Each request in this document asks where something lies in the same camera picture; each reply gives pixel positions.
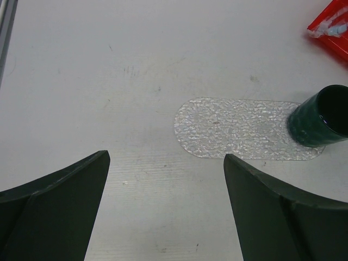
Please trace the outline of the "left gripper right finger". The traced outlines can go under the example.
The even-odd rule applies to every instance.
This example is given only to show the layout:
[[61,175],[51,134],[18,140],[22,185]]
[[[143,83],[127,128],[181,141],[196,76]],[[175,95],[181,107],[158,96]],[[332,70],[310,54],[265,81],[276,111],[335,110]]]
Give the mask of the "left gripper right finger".
[[223,168],[244,260],[347,260],[347,203],[228,154]]

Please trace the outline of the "dark green mug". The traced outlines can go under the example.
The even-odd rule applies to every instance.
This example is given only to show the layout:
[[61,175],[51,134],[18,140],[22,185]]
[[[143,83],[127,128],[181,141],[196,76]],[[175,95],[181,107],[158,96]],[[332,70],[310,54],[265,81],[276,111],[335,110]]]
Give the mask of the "dark green mug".
[[305,147],[347,140],[347,87],[329,85],[299,105],[288,117],[290,136]]

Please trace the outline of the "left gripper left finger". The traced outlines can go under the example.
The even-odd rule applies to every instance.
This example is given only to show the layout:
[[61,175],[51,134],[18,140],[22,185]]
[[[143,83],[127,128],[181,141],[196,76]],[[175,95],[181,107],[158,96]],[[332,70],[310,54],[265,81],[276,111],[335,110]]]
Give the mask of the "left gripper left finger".
[[98,151],[1,191],[1,260],[84,260],[109,165]]

